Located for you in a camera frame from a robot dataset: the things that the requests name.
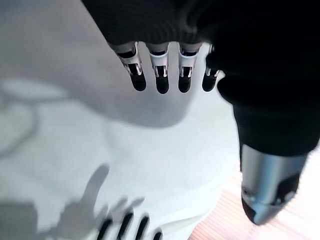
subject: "white surface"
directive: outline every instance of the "white surface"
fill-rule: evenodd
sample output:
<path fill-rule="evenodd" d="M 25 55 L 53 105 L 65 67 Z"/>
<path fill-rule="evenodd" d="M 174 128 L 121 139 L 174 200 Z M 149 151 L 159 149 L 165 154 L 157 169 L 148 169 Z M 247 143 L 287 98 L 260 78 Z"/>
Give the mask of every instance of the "white surface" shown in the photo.
<path fill-rule="evenodd" d="M 161 95 L 145 46 L 137 92 L 79 0 L 1 1 L 0 32 L 0 239 L 94 240 L 123 203 L 128 239 L 148 213 L 147 240 L 186 240 L 239 161 L 231 107 L 201 89 L 208 46 L 182 94 L 170 45 Z"/>

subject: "black fabric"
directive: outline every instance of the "black fabric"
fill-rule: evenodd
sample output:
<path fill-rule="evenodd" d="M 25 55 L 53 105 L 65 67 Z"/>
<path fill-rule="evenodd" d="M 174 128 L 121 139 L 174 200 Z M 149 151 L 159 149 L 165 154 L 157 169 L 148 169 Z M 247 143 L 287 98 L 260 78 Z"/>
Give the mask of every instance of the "black fabric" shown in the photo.
<path fill-rule="evenodd" d="M 197 21 L 210 68 L 233 105 L 239 140 L 295 156 L 320 137 L 320 15 L 315 1 L 216 0 Z"/>
<path fill-rule="evenodd" d="M 239 140 L 269 154 L 312 150 L 320 136 L 320 14 L 314 0 L 82 0 L 105 39 L 210 42 Z M 138 91 L 145 80 L 131 77 Z M 190 80 L 180 79 L 185 93 Z"/>
<path fill-rule="evenodd" d="M 105 39 L 114 45 L 131 41 L 151 44 L 198 43 L 197 34 L 179 25 L 177 10 L 186 1 L 82 0 Z"/>

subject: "silver metal cylinder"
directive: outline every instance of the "silver metal cylinder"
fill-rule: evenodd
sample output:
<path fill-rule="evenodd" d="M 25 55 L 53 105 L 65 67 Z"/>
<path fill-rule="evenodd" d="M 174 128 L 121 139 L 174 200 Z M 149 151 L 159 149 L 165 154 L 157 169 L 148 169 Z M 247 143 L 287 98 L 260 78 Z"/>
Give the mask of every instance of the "silver metal cylinder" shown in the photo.
<path fill-rule="evenodd" d="M 276 156 L 242 146 L 242 203 L 254 224 L 267 223 L 294 197 L 307 156 Z"/>

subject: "metal finger segment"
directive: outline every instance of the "metal finger segment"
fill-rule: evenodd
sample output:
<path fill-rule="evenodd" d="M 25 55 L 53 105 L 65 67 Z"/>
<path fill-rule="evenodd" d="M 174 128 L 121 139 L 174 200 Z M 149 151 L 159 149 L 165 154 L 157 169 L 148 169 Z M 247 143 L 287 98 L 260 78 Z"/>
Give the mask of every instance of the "metal finger segment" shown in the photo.
<path fill-rule="evenodd" d="M 214 50 L 213 45 L 211 44 L 209 47 L 209 54 Z M 214 70 L 209 67 L 205 68 L 203 80 L 202 80 L 202 89 L 205 92 L 210 92 L 214 89 L 217 81 L 217 76 L 220 70 Z"/>
<path fill-rule="evenodd" d="M 138 51 L 138 43 L 132 41 L 122 45 L 113 45 L 110 43 L 109 45 L 117 54 L 125 69 L 128 71 L 133 87 L 137 91 L 145 90 L 147 84 Z"/>
<path fill-rule="evenodd" d="M 179 82 L 180 92 L 186 93 L 191 86 L 191 77 L 202 42 L 196 44 L 179 43 Z"/>
<path fill-rule="evenodd" d="M 168 42 L 162 44 L 146 43 L 155 74 L 156 89 L 161 94 L 165 94 L 169 90 L 168 45 Z"/>

